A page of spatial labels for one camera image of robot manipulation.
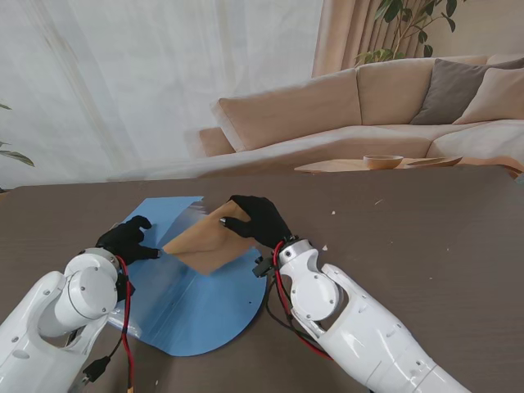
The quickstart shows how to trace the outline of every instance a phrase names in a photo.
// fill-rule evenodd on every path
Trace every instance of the sheer curtain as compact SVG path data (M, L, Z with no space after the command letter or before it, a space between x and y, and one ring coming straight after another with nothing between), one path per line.
M5 0L0 186L104 181L188 158L218 97L311 76L322 0Z

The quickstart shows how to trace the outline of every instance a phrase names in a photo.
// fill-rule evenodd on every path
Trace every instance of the dark brown table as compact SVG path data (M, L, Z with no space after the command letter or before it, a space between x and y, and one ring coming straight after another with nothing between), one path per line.
M0 203L0 320L144 198L201 195L213 209L234 193L267 196L294 232L327 245L320 261L343 268L468 389L522 391L524 187L495 167L17 188ZM117 336L106 327L91 359ZM136 392L364 391L262 311L206 355L132 347ZM125 369L119 350L90 391L124 392Z

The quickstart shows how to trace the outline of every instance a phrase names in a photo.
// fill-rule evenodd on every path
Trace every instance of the blue plastic sheet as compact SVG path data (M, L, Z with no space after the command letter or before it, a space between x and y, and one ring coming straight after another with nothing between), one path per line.
M203 214L194 207L201 196L148 198L124 221L147 217L153 228L144 246L162 248ZM199 355L231 341L255 317L266 280L252 273L256 249L204 276L178 258L137 261L129 267L136 291L131 301L129 333L173 356ZM123 302L110 323L121 328Z

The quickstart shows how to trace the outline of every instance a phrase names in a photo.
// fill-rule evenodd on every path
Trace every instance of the brown paper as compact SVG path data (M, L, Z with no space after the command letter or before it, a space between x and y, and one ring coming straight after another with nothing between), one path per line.
M205 275L235 260L255 245L255 239L245 239L225 228L219 221L222 217L250 220L244 210L229 201L167 243L164 252Z

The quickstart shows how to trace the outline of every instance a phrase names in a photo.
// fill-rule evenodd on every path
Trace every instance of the beige sofa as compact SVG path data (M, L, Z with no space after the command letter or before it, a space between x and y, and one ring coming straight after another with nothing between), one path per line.
M462 56L483 65L524 55ZM524 120L409 125L426 95L435 59L362 65L302 84L221 98L219 127L187 136L198 159L130 178L268 174L322 160L367 154L405 157L511 156L524 163Z

